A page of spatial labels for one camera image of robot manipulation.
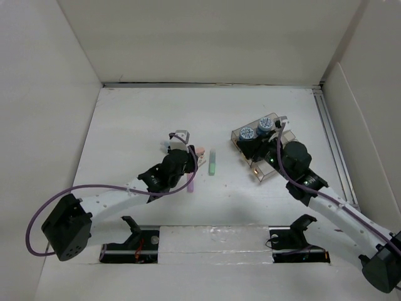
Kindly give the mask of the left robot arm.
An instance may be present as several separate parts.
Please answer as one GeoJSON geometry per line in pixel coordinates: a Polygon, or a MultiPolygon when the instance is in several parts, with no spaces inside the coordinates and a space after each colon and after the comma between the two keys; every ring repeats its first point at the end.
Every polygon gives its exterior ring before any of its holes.
{"type": "Polygon", "coordinates": [[[86,247],[115,243],[131,249],[139,243],[139,232],[131,227],[115,235],[102,234],[101,223],[133,206],[151,203],[178,192],[184,174],[195,174],[198,157],[193,145],[187,150],[172,149],[160,164],[138,175],[126,186],[110,186],[106,192],[78,199],[69,193],[63,196],[45,219],[41,230],[59,261],[67,261],[86,247]]]}

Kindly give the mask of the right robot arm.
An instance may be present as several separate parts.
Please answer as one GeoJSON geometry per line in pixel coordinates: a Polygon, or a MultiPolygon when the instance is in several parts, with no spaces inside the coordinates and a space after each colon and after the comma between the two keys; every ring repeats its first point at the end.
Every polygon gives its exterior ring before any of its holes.
{"type": "Polygon", "coordinates": [[[283,176],[286,189],[297,201],[331,223],[323,228],[304,214],[291,224],[289,238],[295,246],[324,248],[357,267],[377,290],[390,293],[400,285],[400,233],[392,232],[344,201],[328,183],[310,169],[304,144],[282,144],[279,134],[236,142],[246,159],[264,161],[283,176]]]}

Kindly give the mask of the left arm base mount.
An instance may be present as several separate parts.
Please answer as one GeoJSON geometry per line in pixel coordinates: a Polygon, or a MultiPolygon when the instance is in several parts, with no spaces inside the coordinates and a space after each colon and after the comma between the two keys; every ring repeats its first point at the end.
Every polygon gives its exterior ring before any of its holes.
{"type": "Polygon", "coordinates": [[[102,245],[99,262],[104,264],[158,263],[160,226],[139,226],[131,216],[122,216],[129,235],[121,243],[102,245]]]}

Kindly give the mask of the blue round jar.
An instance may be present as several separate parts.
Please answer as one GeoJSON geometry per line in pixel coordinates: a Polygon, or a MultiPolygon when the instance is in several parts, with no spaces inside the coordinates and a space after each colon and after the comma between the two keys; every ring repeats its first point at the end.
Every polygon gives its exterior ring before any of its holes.
{"type": "Polygon", "coordinates": [[[255,131],[252,127],[242,127],[239,130],[239,140],[251,140],[253,138],[255,138],[255,131]]]}
{"type": "Polygon", "coordinates": [[[273,121],[269,117],[263,117],[258,121],[256,133],[257,135],[263,135],[267,134],[272,129],[273,129],[273,121]]]}

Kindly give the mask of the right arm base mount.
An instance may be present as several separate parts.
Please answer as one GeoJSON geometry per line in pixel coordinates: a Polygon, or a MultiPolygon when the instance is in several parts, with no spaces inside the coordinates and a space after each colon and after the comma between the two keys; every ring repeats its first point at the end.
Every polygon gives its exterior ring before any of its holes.
{"type": "Polygon", "coordinates": [[[311,245],[305,231],[317,219],[304,214],[289,226],[270,226],[265,247],[272,251],[273,263],[330,263],[329,253],[311,245]]]}

